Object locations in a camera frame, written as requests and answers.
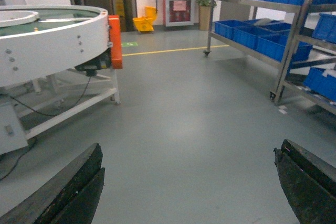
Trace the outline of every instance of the metal shelving cart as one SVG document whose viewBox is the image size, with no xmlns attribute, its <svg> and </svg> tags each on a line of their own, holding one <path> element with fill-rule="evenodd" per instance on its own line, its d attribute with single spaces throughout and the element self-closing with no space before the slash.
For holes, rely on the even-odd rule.
<svg viewBox="0 0 336 224">
<path fill-rule="evenodd" d="M 299 76 L 297 74 L 287 74 L 288 68 L 290 67 L 290 63 L 292 60 L 292 56 L 296 52 L 298 43 L 300 41 L 307 42 L 314 46 L 318 46 L 319 47 L 318 49 L 314 47 L 313 50 L 317 50 L 319 52 L 323 51 L 323 49 L 333 50 L 336 52 L 335 44 L 327 43 L 322 40 L 311 38 L 311 34 L 313 30 L 304 27 L 308 13 L 332 12 L 336 10 L 336 4 L 311 5 L 312 0 L 304 0 L 303 5 L 290 5 L 290 4 L 274 3 L 274 2 L 259 1 L 259 0 L 218 0 L 218 1 L 253 6 L 255 8 L 253 19 L 255 19 L 256 8 L 258 7 L 273 9 L 273 10 L 281 10 L 287 13 L 294 13 L 294 18 L 292 21 L 290 33 L 288 35 L 288 42 L 286 44 L 286 47 L 283 53 L 282 61 L 278 62 L 266 55 L 263 55 L 255 50 L 252 50 L 244 45 L 241 45 L 233 40 L 227 39 L 213 32 L 212 31 L 213 7 L 212 7 L 209 31 L 208 31 L 207 49 L 204 51 L 204 54 L 206 57 L 211 52 L 211 38 L 215 38 L 225 44 L 228 44 L 240 50 L 241 52 L 247 55 L 250 55 L 256 59 L 259 59 L 262 62 L 269 64 L 270 66 L 273 66 L 278 69 L 278 74 L 276 77 L 274 87 L 270 92 L 270 98 L 274 100 L 275 103 L 278 103 L 279 100 L 281 99 L 284 87 L 289 87 L 290 89 L 299 92 L 301 95 L 310 99 L 316 104 L 336 114 L 336 106 L 334 106 L 332 102 L 325 100 L 323 98 L 319 98 L 314 94 L 309 94 L 301 86 L 295 85 L 295 84 L 298 84 L 298 82 L 303 79 L 303 76 Z M 321 57 L 321 56 L 310 57 L 306 61 L 293 62 L 291 64 L 291 69 L 311 67 L 311 66 L 335 63 L 335 62 L 336 62 L 336 55 L 327 52 L 325 57 Z"/>
<path fill-rule="evenodd" d="M 336 44 L 329 43 L 321 39 L 312 38 L 311 36 L 313 30 L 304 28 L 309 13 L 332 12 L 336 10 L 336 4 L 312 5 L 311 3 L 312 0 L 305 0 L 304 4 L 302 5 L 297 25 L 294 27 L 294 36 L 292 43 L 290 44 L 290 49 L 288 57 L 285 61 L 283 72 L 287 72 L 290 65 L 291 57 L 295 53 L 298 43 L 301 41 L 318 47 L 319 50 L 324 52 L 326 55 L 336 55 Z M 317 60 L 316 62 L 314 62 L 313 65 L 309 64 L 309 62 L 302 62 L 301 64 L 298 64 L 298 67 L 309 67 L 334 62 L 336 62 L 335 56 L 327 56 L 324 59 Z M 302 74 L 282 74 L 279 79 L 279 86 L 275 93 L 275 104 L 280 101 L 283 90 L 286 87 L 294 91 L 295 93 L 298 93 L 299 95 L 305 97 L 306 99 L 314 102 L 315 104 L 323 107 L 324 109 L 330 111 L 331 113 L 336 114 L 336 103 L 315 92 L 310 91 L 310 89 L 305 87 L 303 85 L 303 81 L 305 78 L 306 75 Z"/>
</svg>

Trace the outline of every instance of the green floor sticker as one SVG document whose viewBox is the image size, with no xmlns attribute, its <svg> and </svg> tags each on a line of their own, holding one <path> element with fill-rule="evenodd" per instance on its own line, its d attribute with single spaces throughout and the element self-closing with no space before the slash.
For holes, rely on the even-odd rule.
<svg viewBox="0 0 336 224">
<path fill-rule="evenodd" d="M 137 42 L 123 42 L 121 43 L 122 47 L 136 47 L 138 46 Z"/>
</svg>

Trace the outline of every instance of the floor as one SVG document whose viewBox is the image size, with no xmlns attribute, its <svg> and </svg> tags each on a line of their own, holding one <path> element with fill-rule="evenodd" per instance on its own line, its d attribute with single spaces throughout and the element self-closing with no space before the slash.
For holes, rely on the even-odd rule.
<svg viewBox="0 0 336 224">
<path fill-rule="evenodd" d="M 104 154 L 94 224 L 298 224 L 280 187 L 275 147 L 286 138 L 336 166 L 336 116 L 285 91 L 269 100 L 276 70 L 198 30 L 124 33 L 122 103 L 109 99 L 38 136 L 0 182 L 0 215 L 89 145 Z M 24 150 L 3 157 L 6 173 Z"/>
</svg>

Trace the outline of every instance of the potted plant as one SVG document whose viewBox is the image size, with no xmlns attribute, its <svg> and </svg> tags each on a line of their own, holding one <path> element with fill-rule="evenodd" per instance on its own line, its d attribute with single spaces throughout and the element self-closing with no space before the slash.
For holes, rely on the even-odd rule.
<svg viewBox="0 0 336 224">
<path fill-rule="evenodd" d="M 211 0 L 196 0 L 198 4 L 198 27 L 200 30 L 209 29 L 210 11 L 211 11 Z"/>
</svg>

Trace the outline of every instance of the orange cover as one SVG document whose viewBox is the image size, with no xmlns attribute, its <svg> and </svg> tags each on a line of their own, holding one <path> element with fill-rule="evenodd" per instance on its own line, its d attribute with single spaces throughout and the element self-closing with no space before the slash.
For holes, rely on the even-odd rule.
<svg viewBox="0 0 336 224">
<path fill-rule="evenodd" d="M 109 15 L 111 60 L 113 69 L 122 69 L 120 19 L 118 15 Z"/>
</svg>

